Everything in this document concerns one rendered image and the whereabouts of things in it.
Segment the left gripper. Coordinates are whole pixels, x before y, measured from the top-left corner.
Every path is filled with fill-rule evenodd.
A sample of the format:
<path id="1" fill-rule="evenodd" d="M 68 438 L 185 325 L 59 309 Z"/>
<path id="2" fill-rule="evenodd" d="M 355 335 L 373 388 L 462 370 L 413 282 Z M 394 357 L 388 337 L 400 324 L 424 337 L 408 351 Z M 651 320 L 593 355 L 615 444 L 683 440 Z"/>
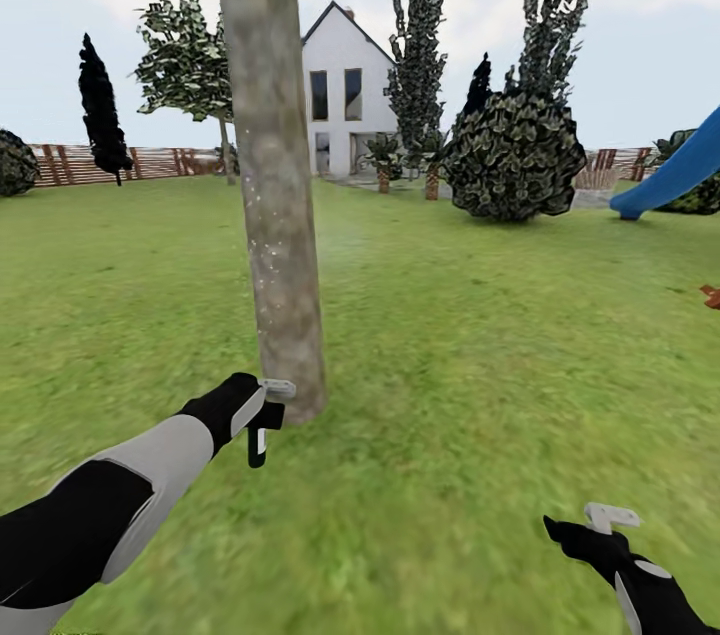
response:
<path id="1" fill-rule="evenodd" d="M 265 428 L 268 430 L 280 430 L 283 425 L 283 403 L 271 403 L 264 401 L 261 413 L 246 426 L 247 428 Z"/>

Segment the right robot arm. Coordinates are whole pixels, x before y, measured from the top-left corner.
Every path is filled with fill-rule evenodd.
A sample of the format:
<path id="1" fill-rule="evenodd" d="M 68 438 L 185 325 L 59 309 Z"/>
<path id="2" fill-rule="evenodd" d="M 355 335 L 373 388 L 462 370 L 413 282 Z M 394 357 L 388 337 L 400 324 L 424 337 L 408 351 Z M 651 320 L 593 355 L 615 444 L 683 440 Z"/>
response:
<path id="1" fill-rule="evenodd" d="M 588 561 L 615 588 L 633 635 L 720 635 L 720 627 L 703 624 L 671 573 L 630 552 L 628 538 L 611 530 L 611 524 L 638 527 L 637 513 L 596 502 L 584 513 L 590 519 L 585 524 L 555 522 L 546 515 L 543 521 L 566 556 Z"/>

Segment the pesticide atomizer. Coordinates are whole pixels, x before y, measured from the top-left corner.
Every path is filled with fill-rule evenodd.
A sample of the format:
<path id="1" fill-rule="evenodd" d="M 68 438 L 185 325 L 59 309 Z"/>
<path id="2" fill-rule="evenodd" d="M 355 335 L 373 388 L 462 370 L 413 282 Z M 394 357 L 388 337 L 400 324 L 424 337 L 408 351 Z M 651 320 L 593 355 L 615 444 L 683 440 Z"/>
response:
<path id="1" fill-rule="evenodd" d="M 266 453 L 266 429 L 248 428 L 248 465 L 261 468 Z"/>

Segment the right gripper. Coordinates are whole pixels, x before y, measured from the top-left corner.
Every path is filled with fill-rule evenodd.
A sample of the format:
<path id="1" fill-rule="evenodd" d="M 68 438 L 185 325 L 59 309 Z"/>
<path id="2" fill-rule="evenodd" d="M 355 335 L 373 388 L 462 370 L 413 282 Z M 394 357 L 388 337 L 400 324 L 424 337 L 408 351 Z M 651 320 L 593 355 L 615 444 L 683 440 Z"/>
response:
<path id="1" fill-rule="evenodd" d="M 628 550 L 629 540 L 621 532 L 604 535 L 597 533 L 581 524 L 570 522 L 555 522 L 544 515 L 543 521 L 549 531 L 549 537 L 561 543 L 561 550 L 566 556 L 577 560 L 588 561 L 595 570 L 601 572 L 599 567 L 599 554 L 604 548 L 617 546 Z"/>

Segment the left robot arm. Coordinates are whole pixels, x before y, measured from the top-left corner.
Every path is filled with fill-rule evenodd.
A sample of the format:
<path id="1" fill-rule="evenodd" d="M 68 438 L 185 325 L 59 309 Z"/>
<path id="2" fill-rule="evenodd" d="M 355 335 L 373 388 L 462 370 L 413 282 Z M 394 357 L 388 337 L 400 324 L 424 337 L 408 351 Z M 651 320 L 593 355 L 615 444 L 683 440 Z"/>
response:
<path id="1" fill-rule="evenodd" d="M 0 515 L 0 635 L 46 635 L 92 585 L 119 578 L 223 445 L 243 428 L 281 429 L 285 405 L 266 399 L 295 392 L 289 380 L 227 378 Z"/>

